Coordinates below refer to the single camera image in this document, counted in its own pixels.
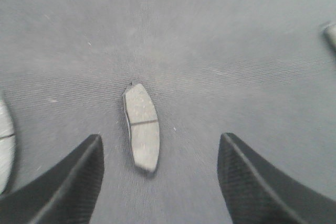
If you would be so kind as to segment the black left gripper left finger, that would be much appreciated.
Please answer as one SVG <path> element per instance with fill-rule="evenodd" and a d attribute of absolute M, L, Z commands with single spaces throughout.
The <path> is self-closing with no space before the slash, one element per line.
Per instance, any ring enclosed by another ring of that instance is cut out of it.
<path fill-rule="evenodd" d="M 102 138 L 89 135 L 51 169 L 1 198 L 1 223 L 89 223 L 103 175 Z"/>

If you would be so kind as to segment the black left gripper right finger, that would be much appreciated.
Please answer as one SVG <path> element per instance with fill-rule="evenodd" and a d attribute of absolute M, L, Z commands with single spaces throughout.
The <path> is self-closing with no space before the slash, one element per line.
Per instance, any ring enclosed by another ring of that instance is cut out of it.
<path fill-rule="evenodd" d="M 268 162 L 233 133 L 220 137 L 217 177 L 233 223 L 335 223 L 335 201 Z"/>

